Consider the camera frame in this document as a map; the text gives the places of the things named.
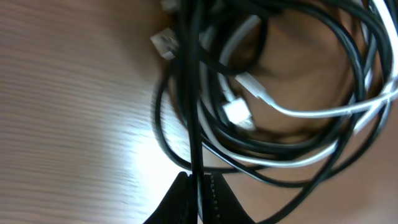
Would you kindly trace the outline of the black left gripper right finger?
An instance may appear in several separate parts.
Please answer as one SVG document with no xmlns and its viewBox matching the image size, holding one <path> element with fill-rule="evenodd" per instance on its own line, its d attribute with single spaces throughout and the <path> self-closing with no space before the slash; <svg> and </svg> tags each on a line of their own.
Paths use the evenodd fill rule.
<svg viewBox="0 0 398 224">
<path fill-rule="evenodd" d="M 206 224 L 255 224 L 219 173 L 205 175 L 203 210 Z"/>
</svg>

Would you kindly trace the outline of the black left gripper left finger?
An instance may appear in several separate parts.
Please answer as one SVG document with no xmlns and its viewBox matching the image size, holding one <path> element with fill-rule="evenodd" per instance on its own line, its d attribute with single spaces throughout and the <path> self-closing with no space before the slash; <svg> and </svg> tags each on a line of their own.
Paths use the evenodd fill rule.
<svg viewBox="0 0 398 224">
<path fill-rule="evenodd" d="M 144 224 L 196 224 L 197 208 L 193 201 L 192 178 L 180 172 Z"/>
</svg>

